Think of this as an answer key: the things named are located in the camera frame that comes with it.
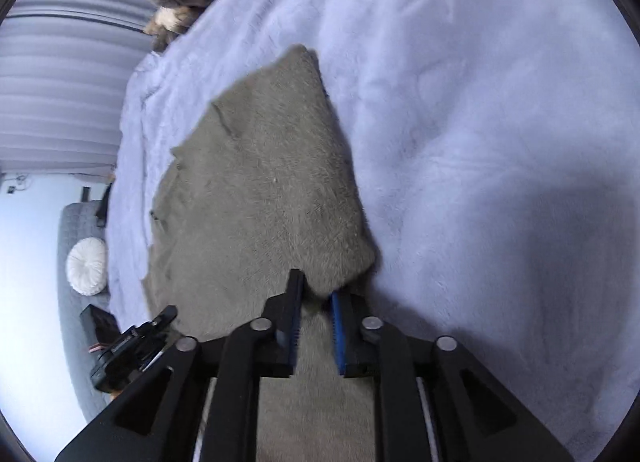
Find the grey quilted sofa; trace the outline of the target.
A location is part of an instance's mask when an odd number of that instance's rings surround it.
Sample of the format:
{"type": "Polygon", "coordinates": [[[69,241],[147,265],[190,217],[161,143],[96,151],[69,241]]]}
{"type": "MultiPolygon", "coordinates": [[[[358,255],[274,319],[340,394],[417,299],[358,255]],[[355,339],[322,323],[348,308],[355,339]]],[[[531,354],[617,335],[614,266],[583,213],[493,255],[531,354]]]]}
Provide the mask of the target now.
{"type": "Polygon", "coordinates": [[[58,315],[70,380],[78,406],[87,422],[91,422],[108,404],[110,397],[95,390],[90,381],[90,370],[94,360],[88,352],[86,334],[80,314],[89,305],[104,310],[108,307],[110,294],[103,291],[98,296],[85,297],[77,293],[68,283],[66,259],[77,242],[85,237],[104,238],[104,229],[96,224],[99,201],[77,202],[63,208],[58,225],[58,315]]]}

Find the taupe knit sweater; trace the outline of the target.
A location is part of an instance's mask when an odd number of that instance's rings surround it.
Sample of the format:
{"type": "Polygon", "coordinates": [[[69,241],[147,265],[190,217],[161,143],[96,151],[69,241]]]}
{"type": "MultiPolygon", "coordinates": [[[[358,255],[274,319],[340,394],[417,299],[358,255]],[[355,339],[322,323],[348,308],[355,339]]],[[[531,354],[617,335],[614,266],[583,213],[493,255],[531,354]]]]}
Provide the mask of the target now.
{"type": "Polygon", "coordinates": [[[370,461],[373,397],[334,361],[330,294],[374,264],[352,165],[314,52],[295,46],[209,104],[172,151],[151,208],[152,310],[202,341],[306,275],[294,375],[260,389],[262,461],[370,461]]]}

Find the round white cushion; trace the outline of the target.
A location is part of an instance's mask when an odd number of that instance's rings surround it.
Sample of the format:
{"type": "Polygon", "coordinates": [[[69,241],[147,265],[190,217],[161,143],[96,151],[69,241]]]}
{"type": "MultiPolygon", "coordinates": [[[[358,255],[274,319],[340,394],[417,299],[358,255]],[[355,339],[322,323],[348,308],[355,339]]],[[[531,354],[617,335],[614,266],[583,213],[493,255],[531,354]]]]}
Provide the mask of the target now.
{"type": "Polygon", "coordinates": [[[65,272],[68,283],[82,296],[101,293],[107,285],[107,247],[104,240],[85,237],[67,255],[65,272]]]}

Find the grey pleated curtain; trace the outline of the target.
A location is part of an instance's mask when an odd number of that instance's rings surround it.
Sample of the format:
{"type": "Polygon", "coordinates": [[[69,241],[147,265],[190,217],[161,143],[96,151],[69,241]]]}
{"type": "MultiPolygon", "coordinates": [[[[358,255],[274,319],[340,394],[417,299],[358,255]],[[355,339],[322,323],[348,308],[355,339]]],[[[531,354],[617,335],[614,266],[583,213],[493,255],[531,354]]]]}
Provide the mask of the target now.
{"type": "Polygon", "coordinates": [[[107,175],[151,0],[16,0],[1,23],[1,169],[107,175]]]}

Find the lavender plush bed blanket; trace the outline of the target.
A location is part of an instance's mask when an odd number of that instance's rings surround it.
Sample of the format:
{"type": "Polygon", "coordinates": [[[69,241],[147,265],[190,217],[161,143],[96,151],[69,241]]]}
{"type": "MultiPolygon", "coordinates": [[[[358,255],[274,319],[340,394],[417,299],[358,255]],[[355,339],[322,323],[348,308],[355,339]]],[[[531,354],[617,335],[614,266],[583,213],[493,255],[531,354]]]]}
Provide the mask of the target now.
{"type": "Polygon", "coordinates": [[[111,305],[149,315],[170,150],[303,44],[352,151],[382,316],[456,335],[578,461],[639,390],[639,47],[612,0],[216,0],[128,82],[111,305]]]}

